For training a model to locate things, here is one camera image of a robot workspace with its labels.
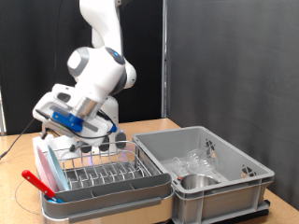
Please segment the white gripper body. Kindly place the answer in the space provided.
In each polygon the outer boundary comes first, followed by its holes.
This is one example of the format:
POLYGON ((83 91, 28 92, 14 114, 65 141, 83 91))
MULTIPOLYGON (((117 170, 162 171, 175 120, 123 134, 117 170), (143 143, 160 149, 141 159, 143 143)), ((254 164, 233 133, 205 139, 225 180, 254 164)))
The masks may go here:
POLYGON ((93 147, 99 147, 106 136, 117 131, 116 124, 104 111, 97 111, 93 118, 81 118, 73 115, 72 107, 60 100, 40 100, 33 109, 33 116, 45 127, 68 137, 76 137, 93 147))

